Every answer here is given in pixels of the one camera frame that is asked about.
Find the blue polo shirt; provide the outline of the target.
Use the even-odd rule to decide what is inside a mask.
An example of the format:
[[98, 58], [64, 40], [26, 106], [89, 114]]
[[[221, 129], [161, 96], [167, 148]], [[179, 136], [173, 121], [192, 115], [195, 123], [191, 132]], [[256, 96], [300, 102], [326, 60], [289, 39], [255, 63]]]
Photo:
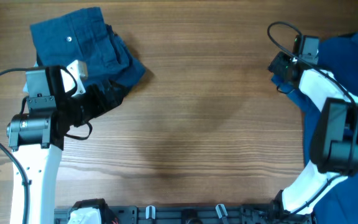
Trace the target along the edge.
[[297, 34], [268, 69], [305, 113], [305, 168], [277, 195], [277, 220], [358, 223], [358, 32]]

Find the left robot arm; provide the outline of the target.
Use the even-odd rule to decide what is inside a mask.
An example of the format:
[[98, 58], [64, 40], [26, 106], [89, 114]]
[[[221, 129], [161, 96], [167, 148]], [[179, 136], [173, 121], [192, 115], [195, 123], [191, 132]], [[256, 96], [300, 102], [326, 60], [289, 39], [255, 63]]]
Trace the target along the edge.
[[28, 113], [13, 116], [7, 127], [8, 145], [19, 166], [14, 169], [11, 223], [53, 223], [55, 184], [64, 138], [72, 126], [118, 107], [128, 89], [112, 79], [80, 89], [81, 80], [63, 86], [61, 66], [26, 71]]

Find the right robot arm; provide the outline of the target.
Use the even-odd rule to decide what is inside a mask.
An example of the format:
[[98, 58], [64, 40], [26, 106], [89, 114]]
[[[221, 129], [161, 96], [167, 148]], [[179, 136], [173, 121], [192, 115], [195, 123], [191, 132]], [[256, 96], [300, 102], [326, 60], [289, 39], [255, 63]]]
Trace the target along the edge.
[[358, 99], [328, 72], [284, 52], [268, 70], [304, 93], [320, 112], [306, 167], [278, 195], [282, 219], [308, 215], [332, 188], [358, 173]]

